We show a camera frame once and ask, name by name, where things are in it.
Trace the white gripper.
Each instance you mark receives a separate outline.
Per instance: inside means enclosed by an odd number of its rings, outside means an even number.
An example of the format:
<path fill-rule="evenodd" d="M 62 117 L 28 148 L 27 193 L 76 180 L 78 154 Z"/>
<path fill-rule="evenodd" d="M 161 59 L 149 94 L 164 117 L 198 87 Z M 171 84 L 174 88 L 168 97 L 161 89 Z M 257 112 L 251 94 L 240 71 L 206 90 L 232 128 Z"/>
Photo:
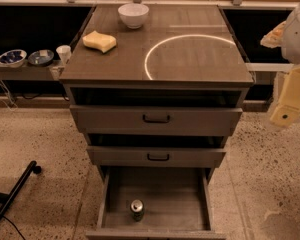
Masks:
<path fill-rule="evenodd" d="M 282 36 L 286 22 L 283 21 L 268 32 L 260 41 L 267 48 L 281 46 Z M 300 115 L 300 65 L 291 69 L 284 76 L 282 89 L 274 111 L 270 116 L 270 122 L 278 127 L 289 127 Z"/>

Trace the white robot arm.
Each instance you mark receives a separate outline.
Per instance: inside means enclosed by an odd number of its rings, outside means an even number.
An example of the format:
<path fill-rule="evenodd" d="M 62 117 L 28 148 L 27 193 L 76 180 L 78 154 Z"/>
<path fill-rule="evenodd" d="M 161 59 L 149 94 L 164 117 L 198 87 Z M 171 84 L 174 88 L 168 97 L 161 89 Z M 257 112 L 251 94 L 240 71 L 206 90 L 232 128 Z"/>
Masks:
<path fill-rule="evenodd" d="M 278 127 L 288 127 L 300 115 L 300 3 L 287 19 L 277 25 L 260 41 L 268 48 L 281 48 L 282 57 L 293 64 L 284 76 L 281 93 L 275 99 L 275 106 L 269 121 Z"/>

